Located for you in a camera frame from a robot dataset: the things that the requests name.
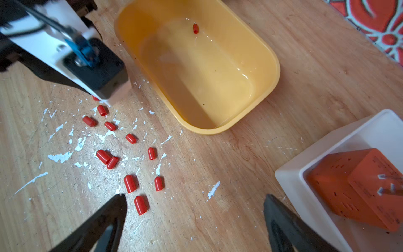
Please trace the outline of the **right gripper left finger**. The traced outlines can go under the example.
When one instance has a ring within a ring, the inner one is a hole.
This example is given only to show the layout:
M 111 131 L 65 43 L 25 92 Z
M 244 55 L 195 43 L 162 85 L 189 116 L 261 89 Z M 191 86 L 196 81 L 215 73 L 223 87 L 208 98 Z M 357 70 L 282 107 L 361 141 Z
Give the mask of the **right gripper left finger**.
M 52 252 L 116 252 L 127 215 L 125 194 L 116 194 Z

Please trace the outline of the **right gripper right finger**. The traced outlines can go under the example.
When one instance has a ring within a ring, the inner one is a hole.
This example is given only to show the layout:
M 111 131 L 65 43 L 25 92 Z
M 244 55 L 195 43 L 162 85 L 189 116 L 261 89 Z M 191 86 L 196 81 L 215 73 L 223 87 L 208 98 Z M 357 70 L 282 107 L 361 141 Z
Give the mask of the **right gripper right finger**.
M 337 251 L 274 195 L 266 195 L 263 206 L 264 219 L 273 252 Z

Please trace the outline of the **yellow plastic tray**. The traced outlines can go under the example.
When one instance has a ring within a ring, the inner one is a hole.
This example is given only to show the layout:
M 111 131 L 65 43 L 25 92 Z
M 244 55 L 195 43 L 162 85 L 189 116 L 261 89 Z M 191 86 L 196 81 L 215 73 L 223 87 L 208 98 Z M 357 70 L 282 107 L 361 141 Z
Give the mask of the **yellow plastic tray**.
M 114 30 L 171 113 L 194 133 L 228 130 L 279 82 L 275 52 L 222 1 L 132 1 Z

